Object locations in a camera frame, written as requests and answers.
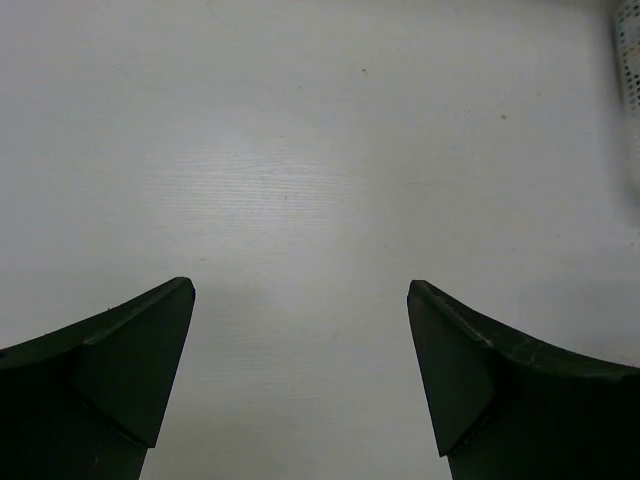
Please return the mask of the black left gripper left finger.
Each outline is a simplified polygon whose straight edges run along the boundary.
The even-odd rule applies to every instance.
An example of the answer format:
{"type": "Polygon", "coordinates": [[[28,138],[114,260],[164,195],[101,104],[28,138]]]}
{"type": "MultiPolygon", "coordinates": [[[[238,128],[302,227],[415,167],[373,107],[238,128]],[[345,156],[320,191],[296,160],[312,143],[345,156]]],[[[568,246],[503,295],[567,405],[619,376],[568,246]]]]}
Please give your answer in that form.
{"type": "Polygon", "coordinates": [[[195,304],[186,277],[1,352],[4,479],[137,479],[195,304]]]}

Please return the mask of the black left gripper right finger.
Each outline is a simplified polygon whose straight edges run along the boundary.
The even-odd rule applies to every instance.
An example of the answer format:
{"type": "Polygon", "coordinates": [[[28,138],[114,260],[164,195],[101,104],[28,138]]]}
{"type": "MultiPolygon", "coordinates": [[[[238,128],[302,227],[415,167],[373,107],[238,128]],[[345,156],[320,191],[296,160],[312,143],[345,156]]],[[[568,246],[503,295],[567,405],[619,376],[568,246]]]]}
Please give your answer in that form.
{"type": "Polygon", "coordinates": [[[408,316],[455,479],[635,479],[639,371],[574,353],[415,280],[408,316]]]}

